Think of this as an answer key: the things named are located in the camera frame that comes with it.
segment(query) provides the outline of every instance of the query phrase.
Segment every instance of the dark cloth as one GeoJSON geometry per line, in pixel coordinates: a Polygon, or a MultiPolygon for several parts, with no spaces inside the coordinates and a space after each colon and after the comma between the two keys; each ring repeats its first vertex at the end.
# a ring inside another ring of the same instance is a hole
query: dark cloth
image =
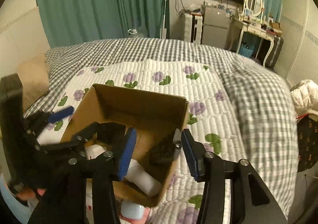
{"type": "Polygon", "coordinates": [[[298,172],[314,166],[318,160],[318,123],[305,116],[297,124],[299,163],[298,172]]]}

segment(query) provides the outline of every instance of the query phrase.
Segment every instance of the beige pillow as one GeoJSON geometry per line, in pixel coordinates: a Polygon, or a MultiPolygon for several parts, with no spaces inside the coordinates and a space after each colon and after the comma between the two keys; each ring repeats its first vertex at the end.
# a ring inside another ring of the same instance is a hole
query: beige pillow
{"type": "Polygon", "coordinates": [[[21,63],[17,68],[16,72],[23,85],[24,111],[49,91],[50,65],[45,63],[45,60],[45,55],[38,55],[21,63]]]}

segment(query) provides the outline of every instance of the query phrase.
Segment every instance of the open cardboard box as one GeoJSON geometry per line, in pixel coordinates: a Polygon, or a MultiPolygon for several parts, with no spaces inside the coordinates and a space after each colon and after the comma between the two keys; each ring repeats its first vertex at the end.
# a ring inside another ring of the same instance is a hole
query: open cardboard box
{"type": "Polygon", "coordinates": [[[170,165],[150,166],[149,150],[164,137],[182,130],[188,121],[188,102],[183,97],[134,90],[103,84],[94,84],[74,113],[61,142],[93,122],[116,122],[126,125],[126,130],[137,130],[137,141],[132,158],[145,171],[163,185],[162,191],[148,197],[135,184],[128,181],[113,182],[115,196],[146,207],[159,204],[169,186],[176,162],[170,165]]]}

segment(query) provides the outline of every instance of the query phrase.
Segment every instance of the mini fridge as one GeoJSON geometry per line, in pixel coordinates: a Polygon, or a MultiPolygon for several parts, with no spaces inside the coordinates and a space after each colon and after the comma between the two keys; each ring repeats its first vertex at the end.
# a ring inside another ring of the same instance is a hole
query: mini fridge
{"type": "Polygon", "coordinates": [[[202,44],[224,48],[230,26],[226,10],[206,6],[203,22],[202,44]]]}

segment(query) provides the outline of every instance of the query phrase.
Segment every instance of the blue basket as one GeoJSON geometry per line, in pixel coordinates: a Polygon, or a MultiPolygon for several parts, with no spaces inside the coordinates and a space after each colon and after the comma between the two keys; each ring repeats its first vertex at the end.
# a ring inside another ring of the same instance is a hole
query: blue basket
{"type": "Polygon", "coordinates": [[[241,44],[239,51],[238,51],[238,54],[250,58],[251,55],[253,54],[253,52],[254,52],[254,48],[248,49],[248,48],[244,47],[243,44],[241,44]]]}

